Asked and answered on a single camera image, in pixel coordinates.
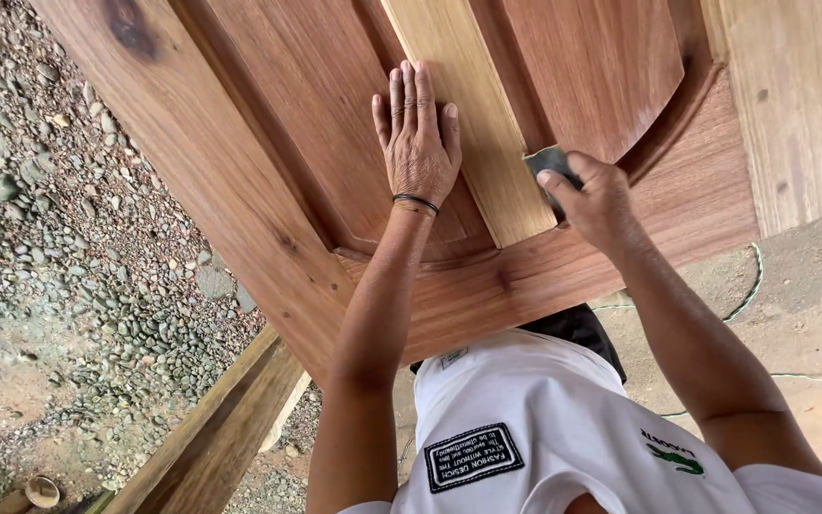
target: black wristband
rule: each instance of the black wristband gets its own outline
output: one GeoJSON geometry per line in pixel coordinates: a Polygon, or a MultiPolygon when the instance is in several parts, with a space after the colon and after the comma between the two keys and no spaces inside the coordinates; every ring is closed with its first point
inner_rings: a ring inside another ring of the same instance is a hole
{"type": "Polygon", "coordinates": [[[392,203],[395,203],[396,200],[412,200],[412,201],[416,201],[417,203],[422,203],[422,204],[426,205],[427,207],[433,209],[433,212],[436,213],[436,214],[434,214],[434,216],[440,216],[440,208],[438,208],[437,206],[433,205],[432,203],[424,200],[423,198],[418,198],[414,195],[407,195],[405,193],[399,193],[399,194],[392,197],[392,203]]]}

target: embroidered patch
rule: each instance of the embroidered patch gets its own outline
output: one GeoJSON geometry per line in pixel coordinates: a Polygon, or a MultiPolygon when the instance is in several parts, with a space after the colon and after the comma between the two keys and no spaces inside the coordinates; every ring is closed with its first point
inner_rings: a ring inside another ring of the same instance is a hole
{"type": "Polygon", "coordinates": [[[467,354],[468,354],[468,347],[467,346],[463,346],[459,349],[454,349],[450,353],[448,353],[444,356],[440,356],[440,365],[443,367],[443,370],[445,371],[446,368],[449,368],[449,366],[452,366],[453,364],[456,363],[457,360],[459,360],[463,356],[466,356],[467,354]]]}
{"type": "Polygon", "coordinates": [[[506,424],[488,425],[424,449],[430,492],[440,493],[525,467],[506,424]]]}

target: left hand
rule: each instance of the left hand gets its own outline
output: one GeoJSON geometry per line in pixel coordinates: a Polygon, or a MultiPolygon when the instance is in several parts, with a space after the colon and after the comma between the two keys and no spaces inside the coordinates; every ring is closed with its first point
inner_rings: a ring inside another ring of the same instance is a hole
{"type": "MultiPolygon", "coordinates": [[[[459,175],[462,151],[459,138],[459,109],[449,103],[437,124],[430,69],[417,62],[417,72],[408,61],[389,74],[392,120],[385,111],[382,96],[372,98],[372,120],[385,154],[385,167],[393,194],[422,198],[439,207],[459,175]]],[[[413,200],[399,199],[403,207],[418,210],[413,200]]]]}

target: wood knot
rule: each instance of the wood knot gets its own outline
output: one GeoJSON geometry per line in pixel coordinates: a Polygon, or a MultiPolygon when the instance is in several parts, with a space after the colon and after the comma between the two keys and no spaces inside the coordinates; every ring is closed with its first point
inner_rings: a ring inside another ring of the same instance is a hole
{"type": "Polygon", "coordinates": [[[148,30],[142,8],[135,0],[102,0],[109,31],[120,44],[140,58],[157,60],[157,45],[148,30]]]}

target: wooden post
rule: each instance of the wooden post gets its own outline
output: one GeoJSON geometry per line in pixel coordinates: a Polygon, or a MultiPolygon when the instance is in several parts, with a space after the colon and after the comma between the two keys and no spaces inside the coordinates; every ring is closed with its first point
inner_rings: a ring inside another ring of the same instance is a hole
{"type": "Polygon", "coordinates": [[[266,326],[104,514],[220,514],[302,375],[266,326]]]}

